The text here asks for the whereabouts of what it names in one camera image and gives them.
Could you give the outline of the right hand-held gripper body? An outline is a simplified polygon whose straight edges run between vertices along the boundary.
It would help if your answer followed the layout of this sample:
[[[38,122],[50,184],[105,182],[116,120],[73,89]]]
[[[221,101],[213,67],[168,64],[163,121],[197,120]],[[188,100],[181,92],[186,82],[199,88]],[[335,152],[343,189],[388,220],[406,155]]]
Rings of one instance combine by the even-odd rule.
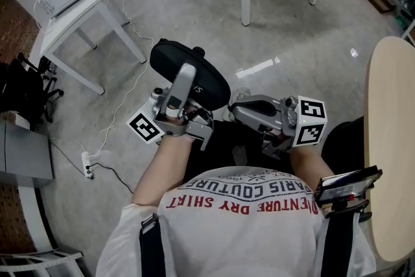
[[[292,137],[291,147],[288,150],[262,147],[263,154],[277,160],[293,147],[319,144],[327,125],[327,112],[323,101],[290,96],[279,102],[280,108],[277,109],[281,112],[281,131]]]

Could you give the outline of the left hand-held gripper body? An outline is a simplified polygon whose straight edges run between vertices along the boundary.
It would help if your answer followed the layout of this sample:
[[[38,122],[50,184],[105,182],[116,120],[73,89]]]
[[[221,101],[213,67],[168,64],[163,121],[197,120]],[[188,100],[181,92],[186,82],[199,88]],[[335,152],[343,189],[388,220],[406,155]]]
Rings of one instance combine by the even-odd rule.
[[[190,106],[201,108],[202,111],[184,125],[174,125],[171,117],[180,117],[179,114],[164,114],[162,108],[169,88],[155,88],[148,100],[136,111],[126,125],[147,145],[155,143],[163,136],[179,137],[187,135],[202,142],[201,150],[205,150],[213,133],[213,113],[201,107],[197,102],[188,99],[183,109]]]

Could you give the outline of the person's left hand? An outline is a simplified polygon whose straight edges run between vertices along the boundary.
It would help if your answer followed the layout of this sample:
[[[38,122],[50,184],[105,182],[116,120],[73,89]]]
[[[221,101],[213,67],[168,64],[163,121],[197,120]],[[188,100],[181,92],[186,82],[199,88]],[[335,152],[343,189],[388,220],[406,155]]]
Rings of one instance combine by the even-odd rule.
[[[201,111],[201,108],[190,106],[186,109],[183,109],[182,115],[180,117],[171,117],[169,121],[174,125],[184,125],[188,123],[189,120],[193,120]]]

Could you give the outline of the person's right hand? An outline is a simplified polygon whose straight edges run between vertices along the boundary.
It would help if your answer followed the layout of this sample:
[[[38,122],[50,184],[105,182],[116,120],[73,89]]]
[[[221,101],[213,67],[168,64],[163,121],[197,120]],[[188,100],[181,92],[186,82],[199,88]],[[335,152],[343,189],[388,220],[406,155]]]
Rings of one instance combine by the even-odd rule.
[[[288,150],[291,147],[292,137],[286,136],[283,131],[266,127],[263,136],[263,148]]]

